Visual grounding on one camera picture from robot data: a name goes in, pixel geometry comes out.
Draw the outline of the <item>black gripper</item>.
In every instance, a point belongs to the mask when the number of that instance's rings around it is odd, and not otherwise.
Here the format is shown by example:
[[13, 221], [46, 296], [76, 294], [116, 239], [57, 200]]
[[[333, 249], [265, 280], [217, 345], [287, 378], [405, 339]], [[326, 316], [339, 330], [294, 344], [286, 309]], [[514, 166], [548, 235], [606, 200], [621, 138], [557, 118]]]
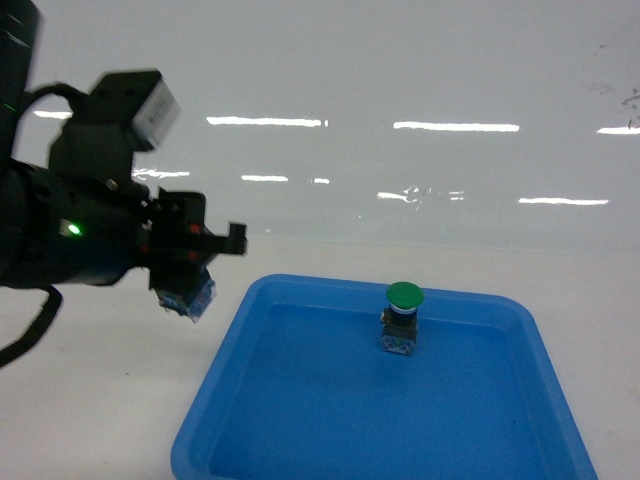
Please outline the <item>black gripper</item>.
[[[137, 151], [131, 121], [150, 72], [159, 71], [108, 73], [90, 93], [57, 83], [23, 95], [16, 119], [48, 95], [66, 99], [71, 115], [50, 146], [46, 166], [16, 161], [9, 153], [1, 159], [2, 285], [109, 286], [134, 266], [150, 193], [132, 178]], [[216, 235], [204, 226], [205, 212], [202, 193], [158, 192], [150, 215], [151, 289], [156, 276], [206, 268], [206, 256], [192, 244], [199, 236], [208, 256], [246, 254], [247, 225], [230, 223], [227, 235]]]

